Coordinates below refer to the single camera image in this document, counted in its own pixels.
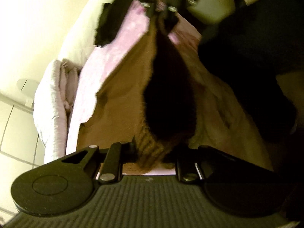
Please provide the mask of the brown knit sweater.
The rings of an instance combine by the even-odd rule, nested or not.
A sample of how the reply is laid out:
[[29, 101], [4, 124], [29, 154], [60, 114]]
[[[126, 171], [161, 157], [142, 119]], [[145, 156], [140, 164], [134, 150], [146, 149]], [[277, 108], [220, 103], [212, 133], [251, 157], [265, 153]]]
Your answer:
[[164, 165], [170, 152], [201, 145], [271, 169], [257, 129], [232, 90], [201, 64], [196, 43], [196, 37], [187, 42], [184, 32], [173, 43], [164, 15], [153, 17], [147, 33], [97, 92], [94, 112], [80, 126], [77, 149], [134, 140], [138, 158], [127, 171], [136, 173]]

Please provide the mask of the black folded garment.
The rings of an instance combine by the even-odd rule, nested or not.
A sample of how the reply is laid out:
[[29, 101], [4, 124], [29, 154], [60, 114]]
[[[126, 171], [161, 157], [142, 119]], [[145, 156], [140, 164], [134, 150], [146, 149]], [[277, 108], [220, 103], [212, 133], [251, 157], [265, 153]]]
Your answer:
[[95, 46], [104, 47], [115, 39], [132, 2], [133, 0], [114, 0], [113, 3], [103, 4], [96, 28]]

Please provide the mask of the person dark clothing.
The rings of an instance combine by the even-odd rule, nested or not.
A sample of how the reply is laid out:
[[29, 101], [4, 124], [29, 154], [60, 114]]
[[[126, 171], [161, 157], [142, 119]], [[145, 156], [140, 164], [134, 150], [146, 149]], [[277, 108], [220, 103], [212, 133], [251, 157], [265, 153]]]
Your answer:
[[207, 29], [205, 68], [227, 83], [267, 145], [275, 167], [298, 168], [298, 110], [277, 76], [303, 70], [303, 0], [258, 0]]

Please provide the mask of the pink floral bed blanket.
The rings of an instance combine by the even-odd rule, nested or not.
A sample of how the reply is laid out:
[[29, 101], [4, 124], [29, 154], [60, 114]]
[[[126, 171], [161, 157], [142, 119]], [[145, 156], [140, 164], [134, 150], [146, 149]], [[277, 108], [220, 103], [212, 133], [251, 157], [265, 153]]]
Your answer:
[[115, 39], [96, 47], [80, 73], [66, 152], [109, 148], [135, 138], [138, 159], [127, 174], [166, 169], [166, 155], [189, 147], [196, 129], [194, 81], [200, 33], [181, 15], [167, 34], [131, 3]]

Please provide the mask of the white rolled quilt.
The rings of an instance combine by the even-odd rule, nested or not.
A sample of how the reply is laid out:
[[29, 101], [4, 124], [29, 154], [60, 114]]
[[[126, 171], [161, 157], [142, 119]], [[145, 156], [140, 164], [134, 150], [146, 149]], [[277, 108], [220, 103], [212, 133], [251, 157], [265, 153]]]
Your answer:
[[45, 164], [66, 154], [69, 115], [74, 106], [79, 70], [66, 59], [51, 61], [35, 92], [33, 119], [45, 147]]

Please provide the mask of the cream wardrobe with drawers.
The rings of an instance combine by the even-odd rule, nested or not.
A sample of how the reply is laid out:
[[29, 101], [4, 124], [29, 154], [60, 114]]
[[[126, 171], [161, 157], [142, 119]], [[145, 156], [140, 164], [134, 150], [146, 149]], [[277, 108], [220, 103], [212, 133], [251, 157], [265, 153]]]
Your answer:
[[45, 149], [33, 122], [32, 99], [38, 83], [20, 79], [17, 90], [25, 95], [24, 105], [1, 98], [1, 224], [16, 215], [10, 190], [22, 173], [44, 164]]

